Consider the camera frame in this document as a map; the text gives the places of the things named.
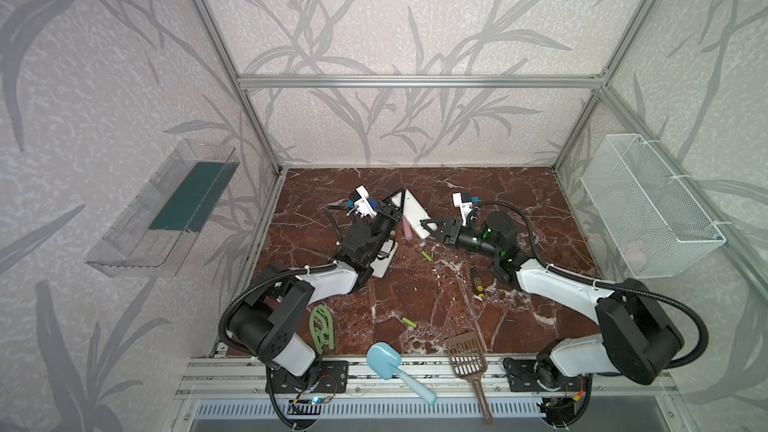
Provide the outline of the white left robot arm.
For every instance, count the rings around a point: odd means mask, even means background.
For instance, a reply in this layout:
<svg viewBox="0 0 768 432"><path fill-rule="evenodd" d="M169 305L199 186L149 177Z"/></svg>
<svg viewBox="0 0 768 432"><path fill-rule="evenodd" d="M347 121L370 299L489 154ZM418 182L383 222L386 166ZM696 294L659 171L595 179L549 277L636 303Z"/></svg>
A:
<svg viewBox="0 0 768 432"><path fill-rule="evenodd" d="M291 268L269 264L257 282L235 297L218 323L228 349L249 354L271 369L313 382L319 353L297 333L308 305L363 288L378 271L389 267L396 243L391 235L403 218L403 207L385 200L372 219L355 220L345 233L335 228L338 248L322 266Z"/></svg>

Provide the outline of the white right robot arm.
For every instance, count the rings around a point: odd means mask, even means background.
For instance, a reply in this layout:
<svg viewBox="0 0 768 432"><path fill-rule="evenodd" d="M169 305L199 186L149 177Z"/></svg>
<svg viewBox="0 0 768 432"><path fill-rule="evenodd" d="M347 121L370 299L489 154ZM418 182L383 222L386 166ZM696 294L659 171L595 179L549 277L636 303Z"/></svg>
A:
<svg viewBox="0 0 768 432"><path fill-rule="evenodd" d="M526 369L506 361L509 373L549 390L566 378L592 374L649 385L662 371L689 365L707 350L708 327L691 307L635 279L602 281L547 262L533 233L528 235L529 248L523 250L515 220L522 218L532 230L531 220L510 203L495 205L496 211L478 229L472 226L476 207L461 219L425 218L419 223L439 242L489 258L500 283L557 302L599 328L593 335L552 342Z"/></svg>

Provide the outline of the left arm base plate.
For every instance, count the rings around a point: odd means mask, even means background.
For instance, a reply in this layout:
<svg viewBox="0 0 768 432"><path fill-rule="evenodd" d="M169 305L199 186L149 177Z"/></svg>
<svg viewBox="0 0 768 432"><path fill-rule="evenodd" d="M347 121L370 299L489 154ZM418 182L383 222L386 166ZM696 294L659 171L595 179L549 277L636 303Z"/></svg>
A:
<svg viewBox="0 0 768 432"><path fill-rule="evenodd" d="M277 394L318 392L344 393L349 378L349 362L345 360L315 360L305 373L294 376L285 368L267 368L271 390Z"/></svg>

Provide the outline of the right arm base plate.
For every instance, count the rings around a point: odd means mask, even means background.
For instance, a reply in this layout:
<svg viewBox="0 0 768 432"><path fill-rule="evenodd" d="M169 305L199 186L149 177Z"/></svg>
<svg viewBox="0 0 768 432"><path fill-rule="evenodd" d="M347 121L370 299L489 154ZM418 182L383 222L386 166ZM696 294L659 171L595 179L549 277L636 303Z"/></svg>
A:
<svg viewBox="0 0 768 432"><path fill-rule="evenodd" d="M549 361L505 357L502 366L512 392L576 393L582 380L566 377Z"/></svg>

